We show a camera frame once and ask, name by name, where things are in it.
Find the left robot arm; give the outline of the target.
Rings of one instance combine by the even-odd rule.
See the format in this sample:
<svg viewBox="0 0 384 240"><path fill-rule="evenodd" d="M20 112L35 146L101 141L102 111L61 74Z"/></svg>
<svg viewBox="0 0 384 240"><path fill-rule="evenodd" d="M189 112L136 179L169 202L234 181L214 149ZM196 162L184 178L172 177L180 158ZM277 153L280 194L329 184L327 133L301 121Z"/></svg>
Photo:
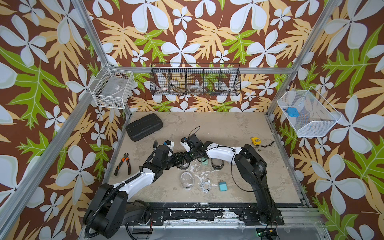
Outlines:
<svg viewBox="0 0 384 240"><path fill-rule="evenodd" d="M141 200L129 204L128 200L154 183L165 170L181 168L193 160L189 153L173 153L170 147L154 147L134 176L115 185L102 184L99 187L83 218L86 238L102 235L109 239L121 226L132 223L146 225L151 222L151 205Z"/></svg>

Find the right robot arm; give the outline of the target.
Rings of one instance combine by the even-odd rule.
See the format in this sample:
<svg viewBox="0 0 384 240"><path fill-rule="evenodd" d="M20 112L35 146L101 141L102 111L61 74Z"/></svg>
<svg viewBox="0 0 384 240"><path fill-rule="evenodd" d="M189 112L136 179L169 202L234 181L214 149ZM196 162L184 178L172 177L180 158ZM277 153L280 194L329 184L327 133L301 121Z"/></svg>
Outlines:
<svg viewBox="0 0 384 240"><path fill-rule="evenodd" d="M186 150L187 163L205 158L222 160L236 166L243 180L252 187L252 190L242 191L255 195L260 222L278 226L285 224L268 186L267 163L251 145L228 147L209 141L203 143L195 134L183 137L181 145Z"/></svg>

